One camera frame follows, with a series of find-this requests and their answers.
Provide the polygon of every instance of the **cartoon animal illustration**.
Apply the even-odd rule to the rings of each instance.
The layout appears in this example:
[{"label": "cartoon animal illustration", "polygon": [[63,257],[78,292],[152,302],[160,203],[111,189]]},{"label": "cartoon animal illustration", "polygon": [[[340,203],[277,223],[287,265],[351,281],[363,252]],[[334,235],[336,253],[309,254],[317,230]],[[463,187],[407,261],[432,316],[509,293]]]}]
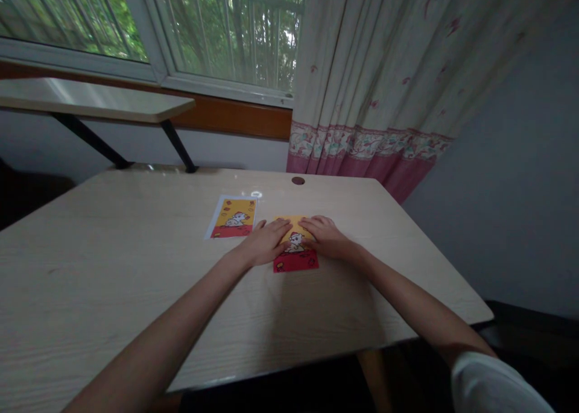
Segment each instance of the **cartoon animal illustration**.
[{"label": "cartoon animal illustration", "polygon": [[227,219],[225,226],[243,226],[243,220],[249,219],[250,217],[247,214],[237,211],[230,219]]},{"label": "cartoon animal illustration", "polygon": [[299,251],[305,251],[305,249],[302,246],[302,239],[303,239],[303,235],[297,232],[292,232],[291,235],[289,236],[289,243],[291,244],[289,246],[289,249],[286,250],[287,253],[295,253],[295,252],[299,252]]}]

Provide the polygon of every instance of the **white wall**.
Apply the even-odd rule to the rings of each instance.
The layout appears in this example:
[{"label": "white wall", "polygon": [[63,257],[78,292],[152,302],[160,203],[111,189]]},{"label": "white wall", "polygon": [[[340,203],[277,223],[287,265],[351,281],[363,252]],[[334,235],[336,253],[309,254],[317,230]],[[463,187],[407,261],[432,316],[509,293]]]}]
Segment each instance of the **white wall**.
[{"label": "white wall", "polygon": [[484,298],[579,320],[579,1],[403,206]]},{"label": "white wall", "polygon": [[[160,127],[84,122],[128,161],[182,164]],[[177,132],[196,165],[285,171],[287,142],[202,131]],[[76,183],[111,165],[52,117],[7,110],[0,110],[0,157],[14,169],[63,175]]]}]

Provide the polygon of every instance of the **white shirt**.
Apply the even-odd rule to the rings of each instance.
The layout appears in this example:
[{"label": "white shirt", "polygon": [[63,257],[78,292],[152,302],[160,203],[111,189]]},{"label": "white shirt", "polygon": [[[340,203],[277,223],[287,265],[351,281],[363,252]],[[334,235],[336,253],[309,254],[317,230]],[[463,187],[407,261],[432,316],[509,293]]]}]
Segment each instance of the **white shirt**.
[{"label": "white shirt", "polygon": [[517,371],[490,356],[461,354],[452,368],[451,381],[457,413],[554,413]]}]

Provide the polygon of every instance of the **black metal leg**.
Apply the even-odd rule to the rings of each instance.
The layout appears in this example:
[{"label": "black metal leg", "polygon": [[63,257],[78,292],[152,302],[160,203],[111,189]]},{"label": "black metal leg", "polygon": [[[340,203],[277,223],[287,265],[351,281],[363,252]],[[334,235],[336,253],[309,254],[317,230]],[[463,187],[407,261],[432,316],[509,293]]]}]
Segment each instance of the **black metal leg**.
[{"label": "black metal leg", "polygon": [[189,157],[187,150],[183,146],[183,143],[181,142],[179,135],[175,131],[175,128],[173,128],[173,124],[171,123],[171,121],[167,119],[161,122],[161,127],[163,127],[163,129],[165,130],[165,134],[171,141],[173,148],[175,148],[177,154],[179,154],[179,157],[181,157],[181,161],[185,163],[185,166],[187,166],[187,173],[194,173],[198,169],[198,167],[196,167],[191,161],[191,158]]},{"label": "black metal leg", "polygon": [[126,169],[133,162],[126,161],[118,152],[108,146],[104,140],[97,136],[89,127],[78,120],[76,116],[67,113],[52,113],[54,119],[75,133],[78,137],[95,148],[104,157],[112,161],[117,169]]}]

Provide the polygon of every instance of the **curtain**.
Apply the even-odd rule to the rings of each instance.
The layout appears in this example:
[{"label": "curtain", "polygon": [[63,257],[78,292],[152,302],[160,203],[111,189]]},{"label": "curtain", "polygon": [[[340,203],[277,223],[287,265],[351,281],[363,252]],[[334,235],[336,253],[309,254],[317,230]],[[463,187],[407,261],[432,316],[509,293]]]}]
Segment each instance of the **curtain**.
[{"label": "curtain", "polygon": [[306,0],[288,172],[403,202],[570,0]]}]

